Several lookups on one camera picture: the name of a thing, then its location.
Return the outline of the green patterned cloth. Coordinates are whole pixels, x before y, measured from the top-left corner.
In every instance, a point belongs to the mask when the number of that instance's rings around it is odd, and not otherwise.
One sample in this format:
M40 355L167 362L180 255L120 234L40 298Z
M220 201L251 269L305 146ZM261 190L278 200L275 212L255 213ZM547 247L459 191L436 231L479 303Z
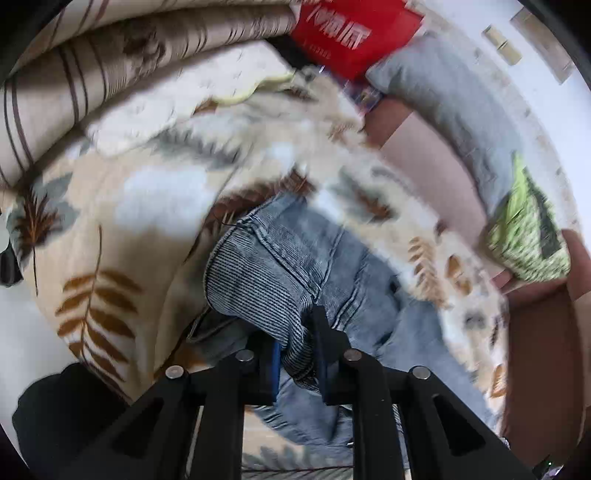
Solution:
M520 281L564 278L571 261L552 204L519 154L513 155L513 173L512 187L487 233L486 246Z

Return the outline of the brown striped rolled bedding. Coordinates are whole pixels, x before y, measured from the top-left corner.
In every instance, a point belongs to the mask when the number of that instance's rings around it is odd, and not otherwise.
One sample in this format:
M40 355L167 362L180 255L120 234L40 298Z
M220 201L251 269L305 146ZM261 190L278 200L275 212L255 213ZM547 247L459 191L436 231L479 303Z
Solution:
M69 130L172 62L287 34L287 1L73 1L1 83L1 187L11 189Z

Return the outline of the pink brown mattress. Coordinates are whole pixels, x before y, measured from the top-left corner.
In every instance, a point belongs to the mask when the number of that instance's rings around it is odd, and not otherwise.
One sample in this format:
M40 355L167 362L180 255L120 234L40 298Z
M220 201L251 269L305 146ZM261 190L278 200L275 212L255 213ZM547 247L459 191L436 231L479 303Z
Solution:
M513 279L480 245L487 218L472 177L441 136L422 117L396 98L384 97L365 117L370 144L402 171L441 217L478 254L500 289Z

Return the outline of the red paper bag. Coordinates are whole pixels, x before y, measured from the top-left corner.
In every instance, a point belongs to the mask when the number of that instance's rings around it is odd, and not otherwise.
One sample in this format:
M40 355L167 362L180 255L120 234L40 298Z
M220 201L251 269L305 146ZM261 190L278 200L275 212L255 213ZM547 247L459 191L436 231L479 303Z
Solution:
M404 1L318 1L301 6L291 38L315 64L362 83L367 70L407 45L422 22Z

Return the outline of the grey quilted blanket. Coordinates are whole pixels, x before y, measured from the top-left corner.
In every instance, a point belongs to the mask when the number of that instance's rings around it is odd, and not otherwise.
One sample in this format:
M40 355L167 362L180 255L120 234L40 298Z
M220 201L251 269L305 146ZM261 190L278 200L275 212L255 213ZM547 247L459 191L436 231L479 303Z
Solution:
M513 186L513 157L522 151L522 139L480 77L428 32L370 66L366 79L438 131L472 175L487 216L494 217Z

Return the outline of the blue denim pants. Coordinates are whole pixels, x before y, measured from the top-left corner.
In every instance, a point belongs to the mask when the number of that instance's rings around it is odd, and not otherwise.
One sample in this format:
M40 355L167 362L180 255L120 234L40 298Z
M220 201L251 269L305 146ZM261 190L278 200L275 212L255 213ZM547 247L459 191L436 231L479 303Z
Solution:
M345 455L353 439L349 409L318 394L314 339L304 325L315 306L354 348L390 368L431 368L483 422L496 421L445 346L435 306L414 299L386 263L304 199L280 195L236 221L209 256L204 293L214 311L279 342L280 392L259 417L294 443Z

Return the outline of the colourful small package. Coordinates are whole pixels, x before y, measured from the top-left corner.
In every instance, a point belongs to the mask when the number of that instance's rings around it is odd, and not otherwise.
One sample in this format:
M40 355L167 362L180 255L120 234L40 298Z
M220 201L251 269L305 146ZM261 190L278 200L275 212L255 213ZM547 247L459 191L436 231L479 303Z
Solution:
M346 81L342 90L345 91L346 96L352 100L363 115L367 115L370 111L380 103L383 94L370 85L359 84L351 81Z

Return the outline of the brown wooden bed frame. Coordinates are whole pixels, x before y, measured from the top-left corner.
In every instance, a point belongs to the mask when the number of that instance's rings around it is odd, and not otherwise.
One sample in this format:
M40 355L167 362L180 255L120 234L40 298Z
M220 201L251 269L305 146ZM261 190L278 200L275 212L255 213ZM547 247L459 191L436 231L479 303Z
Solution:
M590 252L563 230L567 277L506 292L508 393L503 435L532 467L563 464L590 434Z

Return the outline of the white pillow with green trim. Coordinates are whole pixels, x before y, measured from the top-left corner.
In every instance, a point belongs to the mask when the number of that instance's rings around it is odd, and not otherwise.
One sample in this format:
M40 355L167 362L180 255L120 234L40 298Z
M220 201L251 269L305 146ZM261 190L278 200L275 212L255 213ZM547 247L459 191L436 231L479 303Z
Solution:
M259 86L293 76L294 68L266 41L222 47L157 70L87 116L81 128L96 150L115 156L205 104L240 103Z

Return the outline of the beige leaf pattern fleece blanket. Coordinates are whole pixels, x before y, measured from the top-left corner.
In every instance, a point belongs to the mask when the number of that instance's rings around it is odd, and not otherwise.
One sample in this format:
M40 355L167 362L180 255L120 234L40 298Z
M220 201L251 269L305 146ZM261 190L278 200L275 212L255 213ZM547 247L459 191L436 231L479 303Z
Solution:
M208 305L204 272L225 233L266 202L294 206L311 227L311 252L294 255L304 281L280 295L290 365L308 353L297 316L318 302L356 348L395 369L432 368L500 431L504 299L362 125L329 78L298 80L297 94L253 94L111 158L59 158L9 202L26 281L76 359L64 374L75 440L102 413L92 386L129 402L168 363L204 370L245 343L246 323Z

